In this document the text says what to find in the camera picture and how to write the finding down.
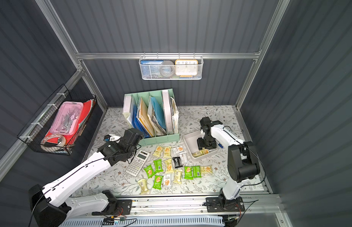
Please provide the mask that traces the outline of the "white plastic storage box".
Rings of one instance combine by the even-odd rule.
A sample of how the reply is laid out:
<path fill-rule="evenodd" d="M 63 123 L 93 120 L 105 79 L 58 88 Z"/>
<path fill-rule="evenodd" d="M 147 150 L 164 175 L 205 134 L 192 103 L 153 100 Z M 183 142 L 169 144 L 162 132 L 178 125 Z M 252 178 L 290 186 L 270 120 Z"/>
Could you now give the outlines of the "white plastic storage box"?
<path fill-rule="evenodd" d="M 197 145 L 197 139 L 202 137 L 202 133 L 200 131 L 195 131 L 189 134 L 186 134 L 183 137 L 184 140 L 184 147 L 187 150 L 188 154 L 190 155 L 190 158 L 192 161 L 199 161 L 202 159 L 210 158 L 213 155 L 216 155 L 218 152 L 222 151 L 220 147 L 216 149 L 209 149 L 209 153 L 195 157 L 194 154 L 199 152 L 198 150 L 198 145 Z"/>

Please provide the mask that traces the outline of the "white barcode cookie packet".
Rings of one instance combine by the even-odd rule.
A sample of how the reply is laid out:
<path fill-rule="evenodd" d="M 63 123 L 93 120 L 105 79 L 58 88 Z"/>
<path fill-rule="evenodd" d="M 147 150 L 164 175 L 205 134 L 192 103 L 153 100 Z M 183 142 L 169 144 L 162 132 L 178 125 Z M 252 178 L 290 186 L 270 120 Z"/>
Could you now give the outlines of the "white barcode cookie packet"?
<path fill-rule="evenodd" d="M 190 161 L 187 157 L 187 153 L 180 153 L 180 159 L 181 159 L 181 163 L 184 166 L 188 166 L 190 164 Z"/>

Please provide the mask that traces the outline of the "clear cookie packet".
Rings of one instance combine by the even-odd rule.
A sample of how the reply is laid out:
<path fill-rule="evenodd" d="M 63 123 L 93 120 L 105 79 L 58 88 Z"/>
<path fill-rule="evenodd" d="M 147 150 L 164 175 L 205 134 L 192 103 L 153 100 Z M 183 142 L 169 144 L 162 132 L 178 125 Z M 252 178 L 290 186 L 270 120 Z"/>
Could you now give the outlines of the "clear cookie packet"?
<path fill-rule="evenodd" d="M 184 147 L 183 146 L 178 146 L 178 147 L 174 147 L 173 148 L 173 154 L 179 154 L 179 153 L 182 153 L 182 152 L 184 152 L 185 151 L 185 149 L 184 149 Z"/>

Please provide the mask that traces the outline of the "green cookie packet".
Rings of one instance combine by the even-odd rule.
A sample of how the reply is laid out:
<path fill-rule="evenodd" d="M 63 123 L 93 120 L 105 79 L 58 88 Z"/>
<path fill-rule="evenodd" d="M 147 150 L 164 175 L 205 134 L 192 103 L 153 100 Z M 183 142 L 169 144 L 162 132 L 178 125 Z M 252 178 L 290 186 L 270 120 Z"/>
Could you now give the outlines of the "green cookie packet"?
<path fill-rule="evenodd" d="M 192 166 L 185 166 L 184 167 L 184 179 L 186 179 L 186 180 L 193 180 L 194 179 Z"/>
<path fill-rule="evenodd" d="M 144 171 L 146 172 L 148 179 L 152 178 L 155 175 L 155 171 L 152 165 L 148 165 L 147 167 L 145 167 Z"/>
<path fill-rule="evenodd" d="M 193 166 L 193 178 L 200 178 L 201 175 L 201 167 L 200 166 Z"/>
<path fill-rule="evenodd" d="M 152 188 L 161 190 L 162 189 L 163 176 L 156 175 Z"/>
<path fill-rule="evenodd" d="M 163 167 L 162 167 L 162 159 L 157 159 L 154 160 L 154 166 L 155 166 L 155 173 L 163 173 Z"/>

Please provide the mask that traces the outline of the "black cookie packet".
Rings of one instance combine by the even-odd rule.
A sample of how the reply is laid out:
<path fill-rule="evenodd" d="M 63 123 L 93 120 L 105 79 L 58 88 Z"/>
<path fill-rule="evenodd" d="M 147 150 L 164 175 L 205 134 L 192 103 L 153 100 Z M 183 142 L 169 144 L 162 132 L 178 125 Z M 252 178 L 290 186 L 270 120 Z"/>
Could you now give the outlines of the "black cookie packet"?
<path fill-rule="evenodd" d="M 172 160 L 174 162 L 175 168 L 182 168 L 183 167 L 182 160 L 180 157 L 173 157 Z"/>

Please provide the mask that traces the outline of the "small yellow cookie packet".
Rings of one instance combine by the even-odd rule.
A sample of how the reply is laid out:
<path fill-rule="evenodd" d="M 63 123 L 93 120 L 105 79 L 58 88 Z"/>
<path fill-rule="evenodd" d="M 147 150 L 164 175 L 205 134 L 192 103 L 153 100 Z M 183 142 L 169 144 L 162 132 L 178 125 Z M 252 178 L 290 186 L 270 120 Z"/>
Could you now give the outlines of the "small yellow cookie packet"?
<path fill-rule="evenodd" d="M 164 147 L 164 156 L 163 158 L 170 159 L 172 153 L 172 147 Z"/>

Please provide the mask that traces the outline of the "pale yellow cookie packet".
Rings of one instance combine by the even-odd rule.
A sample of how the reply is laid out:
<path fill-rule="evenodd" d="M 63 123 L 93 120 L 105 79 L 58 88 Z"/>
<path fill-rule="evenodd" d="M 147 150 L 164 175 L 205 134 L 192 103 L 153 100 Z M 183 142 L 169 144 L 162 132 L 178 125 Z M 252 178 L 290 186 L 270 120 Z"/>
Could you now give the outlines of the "pale yellow cookie packet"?
<path fill-rule="evenodd" d="M 174 180 L 173 182 L 174 183 L 177 183 L 177 184 L 181 184 L 182 183 L 182 174 L 183 174 L 183 171 L 181 169 L 177 169 L 174 171 L 175 175 L 174 175 Z"/>

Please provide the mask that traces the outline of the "mint green file organizer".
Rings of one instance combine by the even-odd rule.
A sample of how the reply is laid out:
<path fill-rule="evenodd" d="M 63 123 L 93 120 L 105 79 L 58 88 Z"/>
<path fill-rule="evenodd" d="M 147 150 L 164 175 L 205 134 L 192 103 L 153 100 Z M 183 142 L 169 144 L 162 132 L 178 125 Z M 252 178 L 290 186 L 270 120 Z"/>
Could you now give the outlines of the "mint green file organizer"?
<path fill-rule="evenodd" d="M 162 90 L 129 93 L 124 95 L 123 99 L 123 116 L 132 126 L 132 111 L 133 105 L 137 106 L 137 118 L 150 135 L 149 138 L 143 138 L 140 141 L 142 146 L 151 146 L 178 142 L 180 135 L 178 133 L 178 117 L 179 112 L 177 109 L 173 89 L 166 89 L 169 92 L 172 108 L 172 119 L 174 134 L 167 135 L 165 127 L 165 115 L 162 101 Z"/>

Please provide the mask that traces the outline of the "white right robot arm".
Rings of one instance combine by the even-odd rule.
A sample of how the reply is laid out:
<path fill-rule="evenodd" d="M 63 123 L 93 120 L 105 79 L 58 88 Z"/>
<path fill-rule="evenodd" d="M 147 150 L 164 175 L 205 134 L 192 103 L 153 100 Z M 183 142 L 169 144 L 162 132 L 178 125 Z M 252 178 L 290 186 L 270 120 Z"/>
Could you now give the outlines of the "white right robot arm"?
<path fill-rule="evenodd" d="M 238 138 L 221 121 L 212 121 L 209 117 L 200 120 L 201 137 L 197 139 L 198 150 L 209 151 L 217 147 L 228 151 L 227 167 L 229 179 L 221 189 L 219 198 L 223 202 L 235 200 L 247 180 L 260 173 L 259 160 L 251 150 L 250 142 Z"/>

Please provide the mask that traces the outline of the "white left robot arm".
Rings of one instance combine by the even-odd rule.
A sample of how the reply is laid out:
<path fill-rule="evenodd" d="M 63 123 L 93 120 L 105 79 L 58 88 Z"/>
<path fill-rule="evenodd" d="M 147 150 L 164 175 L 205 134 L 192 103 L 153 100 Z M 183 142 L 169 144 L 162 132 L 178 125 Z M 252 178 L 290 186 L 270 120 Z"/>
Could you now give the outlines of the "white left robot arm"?
<path fill-rule="evenodd" d="M 108 170 L 119 161 L 126 162 L 136 154 L 143 133 L 135 128 L 127 129 L 122 137 L 104 143 L 97 152 L 77 167 L 44 186 L 39 184 L 29 190 L 31 220 L 39 227 L 58 227 L 64 221 L 91 213 L 109 216 L 121 213 L 123 208 L 110 190 L 99 194 L 76 197 L 72 194 L 90 179 Z"/>

